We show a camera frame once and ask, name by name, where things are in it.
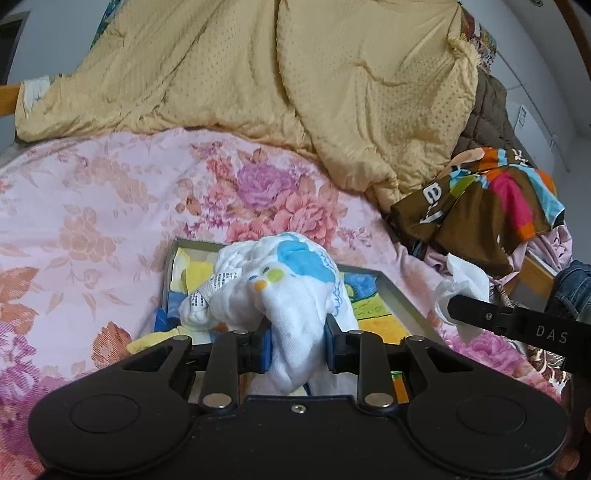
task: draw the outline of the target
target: white wall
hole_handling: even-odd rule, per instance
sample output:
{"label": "white wall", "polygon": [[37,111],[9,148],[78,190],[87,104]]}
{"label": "white wall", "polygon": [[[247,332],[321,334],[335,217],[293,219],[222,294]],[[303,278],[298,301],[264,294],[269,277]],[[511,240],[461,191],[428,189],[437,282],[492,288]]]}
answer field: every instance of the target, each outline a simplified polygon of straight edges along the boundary
{"label": "white wall", "polygon": [[[505,63],[497,56],[491,73],[507,88],[507,101],[525,105],[543,130],[548,143],[551,140],[550,134],[556,134],[560,151],[568,162],[570,147],[576,137],[574,124],[558,84],[533,40],[504,1],[462,0],[462,4],[495,38],[500,55],[506,60]],[[551,132],[545,131],[540,116],[524,88],[520,86],[520,81],[527,88]],[[564,167],[556,150],[555,157],[554,171],[555,174],[560,174]]]}
{"label": "white wall", "polygon": [[591,141],[577,137],[569,156],[570,173],[554,178],[564,218],[573,236],[576,260],[591,264]]}
{"label": "white wall", "polygon": [[[10,13],[30,11],[8,83],[73,72],[84,58],[109,0],[23,0]],[[14,139],[14,117],[0,118],[0,150]]]}

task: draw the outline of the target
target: metal screw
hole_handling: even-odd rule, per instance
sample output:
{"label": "metal screw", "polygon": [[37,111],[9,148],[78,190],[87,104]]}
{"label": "metal screw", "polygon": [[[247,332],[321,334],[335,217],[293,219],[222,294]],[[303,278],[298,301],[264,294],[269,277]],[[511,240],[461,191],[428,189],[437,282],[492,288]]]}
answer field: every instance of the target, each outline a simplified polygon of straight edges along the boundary
{"label": "metal screw", "polygon": [[308,410],[308,409],[305,406],[303,406],[303,405],[297,404],[297,405],[292,405],[291,406],[291,411],[293,413],[305,413],[306,410]]}
{"label": "metal screw", "polygon": [[232,397],[225,393],[210,393],[203,397],[203,405],[210,408],[226,408],[232,403]]}
{"label": "metal screw", "polygon": [[366,395],[364,400],[367,405],[374,408],[386,408],[394,403],[392,395],[382,392],[370,393],[369,395]]}

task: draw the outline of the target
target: yellow quilt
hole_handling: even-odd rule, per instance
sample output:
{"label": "yellow quilt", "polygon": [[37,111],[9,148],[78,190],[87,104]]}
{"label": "yellow quilt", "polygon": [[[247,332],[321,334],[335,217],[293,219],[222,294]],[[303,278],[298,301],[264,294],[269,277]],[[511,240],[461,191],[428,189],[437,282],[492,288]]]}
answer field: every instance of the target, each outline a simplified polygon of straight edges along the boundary
{"label": "yellow quilt", "polygon": [[18,136],[232,131],[392,203],[449,162],[479,61],[455,0],[131,0]]}

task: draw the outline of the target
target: dark door frame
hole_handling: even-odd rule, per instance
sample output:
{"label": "dark door frame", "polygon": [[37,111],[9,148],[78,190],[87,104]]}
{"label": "dark door frame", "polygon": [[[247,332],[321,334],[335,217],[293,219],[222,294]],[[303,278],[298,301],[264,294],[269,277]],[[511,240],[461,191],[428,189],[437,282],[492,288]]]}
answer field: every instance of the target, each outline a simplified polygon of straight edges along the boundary
{"label": "dark door frame", "polygon": [[27,18],[29,16],[29,11],[27,12],[20,12],[14,15],[8,15],[7,17],[4,17],[3,19],[0,20],[0,28],[2,28],[3,25],[6,24],[10,24],[10,23],[14,23],[14,22],[20,22],[20,25],[18,26],[18,32],[17,32],[17,36],[14,38],[14,43],[12,44],[12,50],[10,52],[10,56],[8,57],[8,62],[6,64],[6,72],[4,73],[4,78],[1,78],[0,80],[2,80],[2,85],[6,85],[8,83],[8,74],[10,73],[10,68],[12,67],[12,61],[14,59],[14,54],[17,51],[17,45],[18,45],[18,41],[21,38],[22,35],[22,31],[25,28],[25,23],[27,22]]}

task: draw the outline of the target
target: pink clothing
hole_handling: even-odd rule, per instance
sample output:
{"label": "pink clothing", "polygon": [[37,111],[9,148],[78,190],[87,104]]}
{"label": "pink clothing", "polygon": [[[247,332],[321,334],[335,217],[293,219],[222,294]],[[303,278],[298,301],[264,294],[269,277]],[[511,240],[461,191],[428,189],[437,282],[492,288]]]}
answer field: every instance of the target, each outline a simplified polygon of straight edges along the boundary
{"label": "pink clothing", "polygon": [[527,251],[540,257],[556,271],[564,270],[573,261],[573,238],[566,224],[530,240]]}
{"label": "pink clothing", "polygon": [[[491,278],[491,282],[497,285],[509,283],[521,271],[526,253],[537,255],[544,263],[556,271],[568,267],[573,260],[573,238],[570,236],[566,224],[559,225],[550,232],[542,233],[527,242],[523,242],[509,256],[509,263],[513,267],[513,272],[499,280]],[[440,275],[449,275],[446,266],[447,255],[442,255],[431,247],[427,247],[423,261]]]}

